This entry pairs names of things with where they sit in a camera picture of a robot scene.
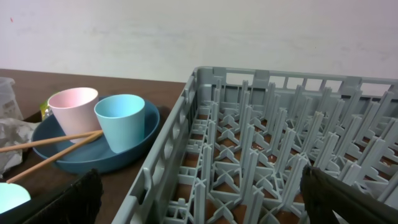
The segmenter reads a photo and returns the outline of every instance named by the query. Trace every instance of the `white wall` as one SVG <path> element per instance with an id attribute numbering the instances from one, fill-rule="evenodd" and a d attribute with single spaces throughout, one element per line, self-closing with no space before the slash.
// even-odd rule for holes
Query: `white wall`
<path id="1" fill-rule="evenodd" d="M 396 0 L 0 0 L 0 68 L 177 82 L 200 65 L 398 78 L 397 9 Z"/>

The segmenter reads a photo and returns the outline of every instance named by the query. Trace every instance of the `gray crate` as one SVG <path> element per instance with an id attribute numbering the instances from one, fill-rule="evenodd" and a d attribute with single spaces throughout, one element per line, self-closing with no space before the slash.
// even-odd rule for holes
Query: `gray crate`
<path id="1" fill-rule="evenodd" d="M 227 73 L 252 85 L 227 84 Z M 389 88 L 362 95 L 364 83 Z M 398 208 L 397 116 L 398 80 L 196 68 L 113 223 L 307 223 L 306 164 Z"/>

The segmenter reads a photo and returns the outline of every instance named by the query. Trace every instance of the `blue plate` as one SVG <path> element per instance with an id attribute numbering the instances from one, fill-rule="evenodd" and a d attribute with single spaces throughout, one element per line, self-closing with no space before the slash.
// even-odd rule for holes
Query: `blue plate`
<path id="1" fill-rule="evenodd" d="M 88 143 L 57 160 L 54 164 L 61 170 L 81 174 L 95 168 L 100 173 L 120 169 L 140 158 L 150 149 L 160 123 L 159 110 L 149 101 L 145 101 L 145 139 L 132 149 L 116 154 L 110 148 L 104 136 Z M 65 133 L 54 115 L 46 118 L 34 131 L 32 141 L 64 136 Z M 66 149 L 73 143 L 62 141 L 40 146 L 33 150 L 43 159 Z"/>

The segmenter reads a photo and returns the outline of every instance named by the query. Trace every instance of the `chopstick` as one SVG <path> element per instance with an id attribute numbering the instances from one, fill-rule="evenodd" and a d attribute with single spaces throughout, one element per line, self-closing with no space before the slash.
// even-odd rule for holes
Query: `chopstick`
<path id="1" fill-rule="evenodd" d="M 72 135 L 68 135 L 68 136 L 61 136 L 61 137 L 55 137 L 55 138 L 51 138 L 51 139 L 44 139 L 44 140 L 34 141 L 34 142 L 30 142 L 30 143 L 25 143 L 25 144 L 18 144 L 18 145 L 15 145 L 15 146 L 3 147 L 3 148 L 0 149 L 0 153 L 1 152 L 13 151 L 13 150 L 17 150 L 17 149 L 27 149 L 27 148 L 30 148 L 30 147 L 43 146 L 43 145 L 46 145 L 46 144 L 52 144 L 52 143 L 65 141 L 65 140 L 85 138 L 85 137 L 91 136 L 92 134 L 95 134 L 97 132 L 98 131 L 90 131 L 90 132 L 83 133 L 83 134 L 72 134 Z"/>
<path id="2" fill-rule="evenodd" d="M 34 171 L 42 168 L 43 166 L 46 166 L 46 165 L 50 164 L 53 161 L 56 161 L 57 159 L 63 157 L 66 154 L 68 154 L 69 152 L 72 152 L 73 150 L 79 148 L 80 146 L 82 146 L 82 145 L 84 145 L 84 144 L 86 144 L 86 143 L 88 143 L 90 141 L 93 141 L 94 139 L 100 137 L 102 134 L 103 134 L 102 130 L 94 131 L 93 134 L 88 136 L 83 141 L 80 141 L 80 142 L 78 142 L 78 143 L 76 143 L 76 144 L 74 144 L 74 145 L 72 145 L 72 146 L 60 151 L 59 153 L 55 154 L 52 157 L 49 157 L 48 159 L 44 160 L 43 162 L 40 162 L 40 163 L 32 166 L 31 168 L 25 170 L 24 172 L 21 172 L 20 174 L 16 175 L 15 177 L 7 180 L 7 183 L 11 184 L 11 183 L 13 183 L 13 182 L 25 177 L 26 175 L 29 175 L 31 172 L 34 172 Z"/>

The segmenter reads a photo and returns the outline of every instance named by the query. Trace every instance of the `table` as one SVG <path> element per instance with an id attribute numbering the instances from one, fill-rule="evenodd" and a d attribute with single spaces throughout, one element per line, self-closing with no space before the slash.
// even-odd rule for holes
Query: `table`
<path id="1" fill-rule="evenodd" d="M 178 96 L 181 94 L 184 83 L 159 82 L 149 80 L 135 80 L 126 78 L 94 77 L 84 75 L 67 75 L 42 72 L 27 72 L 17 70 L 1 70 L 0 77 L 13 78 L 13 86 L 17 102 L 24 118 L 30 122 L 40 119 L 39 105 L 50 95 L 73 87 L 92 87 L 98 90 L 99 95 L 114 95 L 130 93 L 139 95 L 155 104 L 162 106 L 160 113 L 165 121 Z M 130 186 L 145 160 L 146 155 L 135 163 L 110 174 L 101 176 L 104 195 L 102 206 L 96 223 L 111 223 L 125 198 Z M 39 163 L 42 159 L 34 152 L 24 154 L 22 164 L 13 167 L 4 174 L 5 181 L 16 174 Z M 25 187 L 32 197 L 46 193 L 56 186 L 62 185 L 75 177 L 52 166 L 44 167 L 33 174 L 18 180 L 16 184 Z"/>

